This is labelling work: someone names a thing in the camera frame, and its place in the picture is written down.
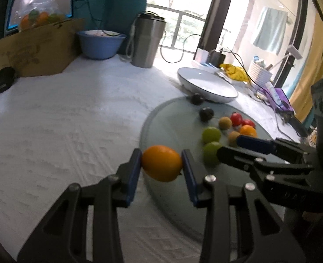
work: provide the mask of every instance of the white plate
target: white plate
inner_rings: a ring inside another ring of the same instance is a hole
[[[237,90],[231,84],[207,71],[182,67],[177,73],[186,89],[203,95],[207,100],[228,103],[238,97]]]

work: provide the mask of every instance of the white basket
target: white basket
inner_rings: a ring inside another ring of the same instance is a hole
[[[265,88],[265,84],[270,81],[273,74],[259,65],[255,64],[253,61],[250,63],[248,75],[253,79],[255,83],[259,86]]]

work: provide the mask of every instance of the white lamp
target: white lamp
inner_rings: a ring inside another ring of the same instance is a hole
[[[279,62],[277,62],[275,65],[270,64],[268,67],[266,67],[266,70],[270,71],[271,69],[273,69],[274,67],[278,66],[283,59],[285,59],[288,56],[293,56],[295,59],[300,60],[302,59],[302,55],[299,53],[299,51],[294,47],[294,45],[289,45],[289,47],[287,48],[287,51],[289,52],[289,54],[286,54],[282,59],[280,59]]]

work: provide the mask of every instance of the yellow curtain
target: yellow curtain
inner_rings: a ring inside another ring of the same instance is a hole
[[[323,13],[323,0],[318,0]],[[293,91],[290,103],[296,111],[296,118],[303,122],[312,108],[310,87],[323,78],[323,23],[316,13],[314,33],[310,52],[301,78]]]

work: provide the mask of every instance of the orange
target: orange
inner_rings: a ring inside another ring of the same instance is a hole
[[[42,12],[41,14],[39,14],[36,20],[37,26],[48,24],[48,17],[49,14],[47,12]]]
[[[27,30],[30,28],[29,15],[26,15],[20,22],[20,30]]]
[[[160,182],[175,180],[182,169],[180,155],[163,145],[147,148],[142,154],[141,162],[147,175]]]
[[[257,137],[257,131],[255,130],[255,128],[247,124],[243,125],[240,128],[239,133],[243,135],[248,135],[251,137]]]

